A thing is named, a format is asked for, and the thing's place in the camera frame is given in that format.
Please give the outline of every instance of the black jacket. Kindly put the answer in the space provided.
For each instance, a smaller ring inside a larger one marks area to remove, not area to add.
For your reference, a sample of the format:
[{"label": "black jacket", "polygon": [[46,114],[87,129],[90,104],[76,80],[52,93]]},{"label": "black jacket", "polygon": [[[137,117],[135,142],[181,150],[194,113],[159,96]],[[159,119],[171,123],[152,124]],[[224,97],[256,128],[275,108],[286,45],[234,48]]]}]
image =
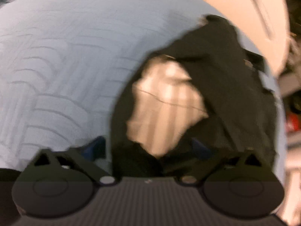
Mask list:
[{"label": "black jacket", "polygon": [[226,19],[209,15],[207,21],[203,27],[151,53],[125,87],[111,120],[113,163],[115,151],[135,145],[126,137],[126,121],[134,107],[132,84],[141,78],[150,58],[166,54],[189,73],[209,114],[209,118],[188,129],[168,155],[187,151],[191,138],[196,138],[209,148],[240,152],[252,148],[273,165],[276,106],[273,94],[263,88],[258,76],[258,70],[264,69],[263,58],[241,47],[235,28]]}]

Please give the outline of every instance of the mattress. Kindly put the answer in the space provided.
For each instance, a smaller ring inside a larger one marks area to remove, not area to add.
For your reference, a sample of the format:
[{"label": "mattress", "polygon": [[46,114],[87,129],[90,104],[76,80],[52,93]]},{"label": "mattress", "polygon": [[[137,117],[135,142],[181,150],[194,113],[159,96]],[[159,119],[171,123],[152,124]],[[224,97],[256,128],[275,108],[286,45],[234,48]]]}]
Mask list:
[{"label": "mattress", "polygon": [[[194,28],[203,0],[15,0],[0,9],[0,167],[23,170],[42,148],[108,137],[114,103],[144,56]],[[260,54],[240,33],[242,45]],[[279,94],[267,67],[265,83]],[[284,179],[284,113],[278,105]],[[106,166],[111,157],[100,161]]]}]

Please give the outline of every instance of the striped fabric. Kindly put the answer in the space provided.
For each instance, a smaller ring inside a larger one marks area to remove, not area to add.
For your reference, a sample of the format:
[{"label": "striped fabric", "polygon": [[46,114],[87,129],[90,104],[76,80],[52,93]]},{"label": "striped fabric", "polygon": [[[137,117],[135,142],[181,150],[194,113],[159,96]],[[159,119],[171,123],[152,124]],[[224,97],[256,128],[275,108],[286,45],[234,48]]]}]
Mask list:
[{"label": "striped fabric", "polygon": [[159,158],[177,145],[189,127],[207,118],[203,97],[189,80],[174,58],[151,59],[132,87],[135,107],[127,122],[128,139]]}]

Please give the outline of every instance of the beige fabric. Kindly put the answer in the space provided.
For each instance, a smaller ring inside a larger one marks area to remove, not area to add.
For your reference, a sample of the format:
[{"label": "beige fabric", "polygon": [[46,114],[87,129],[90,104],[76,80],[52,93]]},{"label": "beige fabric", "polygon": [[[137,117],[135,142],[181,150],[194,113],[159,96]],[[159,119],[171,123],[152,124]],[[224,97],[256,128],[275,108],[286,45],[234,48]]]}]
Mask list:
[{"label": "beige fabric", "polygon": [[188,73],[173,58],[151,59],[133,84],[135,107],[127,136],[151,155],[161,157],[177,145],[185,131],[207,112]]}]

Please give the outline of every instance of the gray quilt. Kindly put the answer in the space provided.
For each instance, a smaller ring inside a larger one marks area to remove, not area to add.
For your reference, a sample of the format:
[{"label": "gray quilt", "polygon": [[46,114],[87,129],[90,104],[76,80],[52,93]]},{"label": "gray quilt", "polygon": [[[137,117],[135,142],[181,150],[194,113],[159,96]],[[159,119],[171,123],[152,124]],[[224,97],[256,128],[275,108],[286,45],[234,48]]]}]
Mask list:
[{"label": "gray quilt", "polygon": [[[145,54],[194,28],[203,0],[15,0],[0,9],[0,167],[22,170],[41,148],[107,136],[112,108]],[[242,45],[259,53],[241,35]],[[267,69],[267,87],[278,88]],[[278,105],[274,172],[283,181]],[[104,166],[110,160],[99,161]]]}]

